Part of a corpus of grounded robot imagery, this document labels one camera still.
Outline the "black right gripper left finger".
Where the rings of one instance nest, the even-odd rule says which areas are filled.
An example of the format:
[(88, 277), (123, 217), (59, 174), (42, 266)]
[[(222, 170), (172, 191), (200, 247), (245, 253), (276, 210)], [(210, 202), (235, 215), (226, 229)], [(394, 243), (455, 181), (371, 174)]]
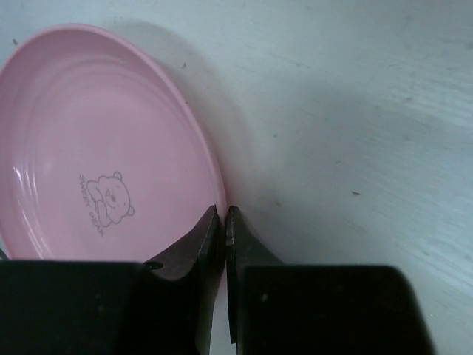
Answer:
[(207, 354), (218, 214), (143, 263), (1, 263), (3, 354)]

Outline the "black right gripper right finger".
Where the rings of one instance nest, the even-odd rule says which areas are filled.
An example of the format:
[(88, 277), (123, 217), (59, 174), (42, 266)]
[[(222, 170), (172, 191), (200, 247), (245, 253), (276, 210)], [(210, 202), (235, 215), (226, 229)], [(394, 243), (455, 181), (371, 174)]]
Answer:
[(238, 354), (433, 354), (408, 279), (391, 266), (294, 265), (225, 219), (228, 321)]

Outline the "pink round plate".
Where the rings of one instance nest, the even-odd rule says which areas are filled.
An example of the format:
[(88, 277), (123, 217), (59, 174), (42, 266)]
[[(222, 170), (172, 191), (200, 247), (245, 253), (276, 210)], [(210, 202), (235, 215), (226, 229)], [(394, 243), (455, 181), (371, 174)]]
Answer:
[(143, 262), (226, 210), (213, 150), (163, 69), (82, 24), (1, 70), (1, 242), (12, 259)]

